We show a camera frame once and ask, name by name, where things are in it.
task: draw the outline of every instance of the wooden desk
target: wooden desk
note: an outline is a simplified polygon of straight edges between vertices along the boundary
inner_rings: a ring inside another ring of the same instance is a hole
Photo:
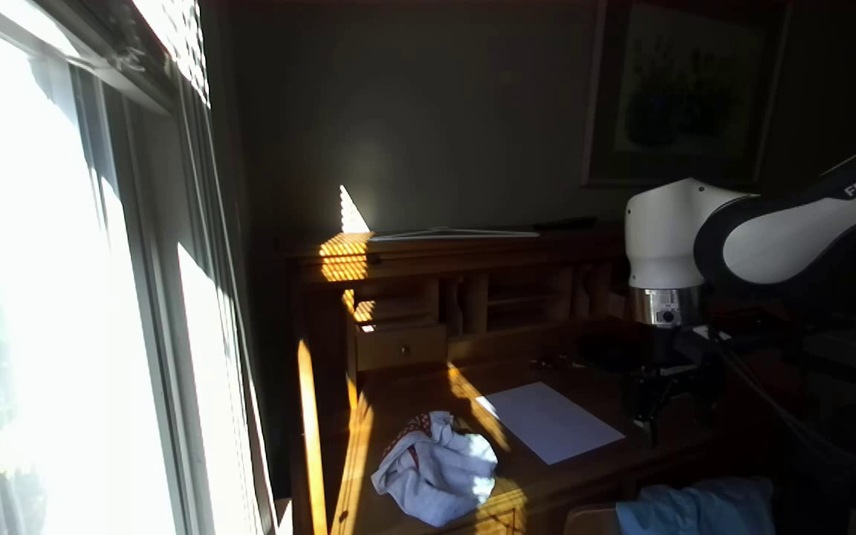
[[[301,394],[304,407],[318,407],[304,409],[304,425],[318,425],[322,440],[306,453],[325,464],[325,482],[312,477],[304,500],[322,510],[340,497],[359,387],[374,393],[414,369],[576,343],[588,320],[625,308],[610,290],[619,248],[619,228],[431,241],[337,235],[295,248],[288,333],[312,348],[318,387]]]
[[[628,440],[566,464],[541,464],[520,440],[497,425],[474,398],[529,379],[545,379],[581,401]],[[410,519],[390,497],[373,489],[383,448],[398,431],[425,409],[451,409],[474,431],[483,431],[500,450],[500,482],[493,497],[448,532],[563,532],[575,505],[591,500],[621,500],[645,482],[686,482],[703,474],[756,471],[766,450],[766,416],[757,401],[738,384],[716,416],[713,428],[695,419],[689,401],[679,398],[662,413],[659,446],[643,446],[643,436],[621,416],[619,376],[575,369],[567,358],[532,363],[529,357],[451,363],[442,372],[405,373],[365,387],[353,413],[350,443],[331,519],[334,532],[428,532]]]

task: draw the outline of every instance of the crumpled cloth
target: crumpled cloth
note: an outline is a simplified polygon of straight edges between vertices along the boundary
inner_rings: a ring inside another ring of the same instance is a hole
[[[483,434],[451,431],[454,416],[431,409],[417,419],[373,471],[377,494],[428,523],[445,526],[477,510],[493,489],[497,453]]]
[[[639,501],[616,501],[621,535],[772,535],[766,477],[713,477],[683,489],[645,488]]]

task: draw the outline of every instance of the white cloth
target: white cloth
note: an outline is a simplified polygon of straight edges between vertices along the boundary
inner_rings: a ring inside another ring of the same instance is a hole
[[[497,453],[483,434],[454,434],[454,416],[428,413],[428,434],[408,431],[373,471],[377,494],[428,526],[445,526],[478,508],[493,489]]]

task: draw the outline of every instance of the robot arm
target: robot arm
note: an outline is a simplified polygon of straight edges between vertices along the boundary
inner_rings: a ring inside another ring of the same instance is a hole
[[[856,155],[804,195],[757,195],[695,177],[628,202],[636,320],[700,323],[700,289],[713,277],[775,284],[799,277],[856,226]]]

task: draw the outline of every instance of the wall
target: wall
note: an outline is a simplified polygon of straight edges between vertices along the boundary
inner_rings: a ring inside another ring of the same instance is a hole
[[[856,152],[856,2],[796,0],[760,187],[812,187]]]
[[[584,190],[587,6],[304,6],[242,21],[257,223],[380,231],[616,216]]]

